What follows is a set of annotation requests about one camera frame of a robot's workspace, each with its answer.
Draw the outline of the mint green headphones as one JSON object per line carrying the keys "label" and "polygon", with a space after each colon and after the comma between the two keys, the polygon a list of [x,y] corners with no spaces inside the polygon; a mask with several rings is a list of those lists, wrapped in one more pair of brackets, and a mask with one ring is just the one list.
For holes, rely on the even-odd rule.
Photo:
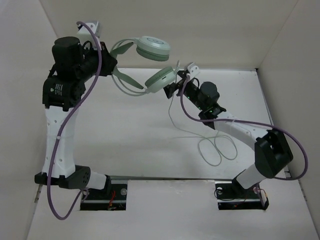
{"label": "mint green headphones", "polygon": [[[116,59],[118,55],[123,55],[133,45],[136,46],[138,55],[145,59],[156,62],[169,60],[170,45],[166,41],[152,36],[121,39],[113,45],[110,55]],[[177,79],[179,67],[180,63],[178,62],[175,68],[167,66],[159,70],[147,79],[144,85],[141,85],[129,75],[120,72],[117,67],[111,72],[111,77],[121,92],[131,97],[141,97],[146,94],[157,93],[173,83]]]}

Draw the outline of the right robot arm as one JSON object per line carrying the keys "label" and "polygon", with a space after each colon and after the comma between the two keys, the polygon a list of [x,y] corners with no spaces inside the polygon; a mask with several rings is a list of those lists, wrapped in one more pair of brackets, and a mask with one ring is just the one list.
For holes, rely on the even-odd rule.
{"label": "right robot arm", "polygon": [[193,81],[187,81],[184,71],[181,70],[179,75],[182,78],[179,82],[164,87],[167,98],[170,99],[175,92],[179,97],[185,96],[200,110],[200,122],[236,138],[254,152],[254,163],[231,181],[231,190],[236,197],[243,197],[256,184],[274,178],[293,160],[286,137],[280,130],[237,121],[218,104],[220,94],[214,83],[205,81],[197,86]]}

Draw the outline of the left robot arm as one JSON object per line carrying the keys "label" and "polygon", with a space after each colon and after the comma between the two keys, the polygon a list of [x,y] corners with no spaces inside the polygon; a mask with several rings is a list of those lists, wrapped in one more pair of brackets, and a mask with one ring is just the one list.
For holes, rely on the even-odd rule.
{"label": "left robot arm", "polygon": [[54,65],[42,88],[47,122],[45,162],[34,181],[63,189],[94,189],[104,199],[112,192],[110,177],[88,166],[76,165],[73,156],[79,112],[76,106],[87,92],[85,83],[94,75],[110,75],[117,63],[104,42],[100,42],[100,47],[101,52],[94,48],[93,40],[81,43],[73,36],[61,37],[54,42]]}

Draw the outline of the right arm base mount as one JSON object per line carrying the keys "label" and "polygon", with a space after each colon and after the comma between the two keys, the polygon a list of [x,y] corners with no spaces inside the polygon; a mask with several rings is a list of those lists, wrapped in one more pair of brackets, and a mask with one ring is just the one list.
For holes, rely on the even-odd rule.
{"label": "right arm base mount", "polygon": [[270,205],[266,191],[260,184],[236,193],[230,181],[215,182],[214,196],[219,210],[262,210],[266,211]]}

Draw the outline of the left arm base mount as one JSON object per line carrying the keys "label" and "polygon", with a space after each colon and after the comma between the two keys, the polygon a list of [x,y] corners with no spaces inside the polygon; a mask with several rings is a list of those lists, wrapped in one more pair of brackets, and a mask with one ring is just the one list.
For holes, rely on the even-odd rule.
{"label": "left arm base mount", "polygon": [[89,189],[80,201],[81,211],[125,211],[127,208],[128,184],[112,184],[108,195],[101,190]]}

